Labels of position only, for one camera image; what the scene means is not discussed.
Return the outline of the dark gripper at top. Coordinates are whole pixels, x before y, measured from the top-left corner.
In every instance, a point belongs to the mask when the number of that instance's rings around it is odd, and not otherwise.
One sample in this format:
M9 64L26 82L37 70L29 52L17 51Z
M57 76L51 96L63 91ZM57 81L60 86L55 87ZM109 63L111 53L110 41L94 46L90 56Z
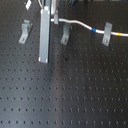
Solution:
M54 11L54 24L59 22L59 0L42 0L44 6L48 6ZM40 45L39 45L39 61L42 63L48 62L49 55L49 36L50 36L50 11L42 10L41 26L40 26Z

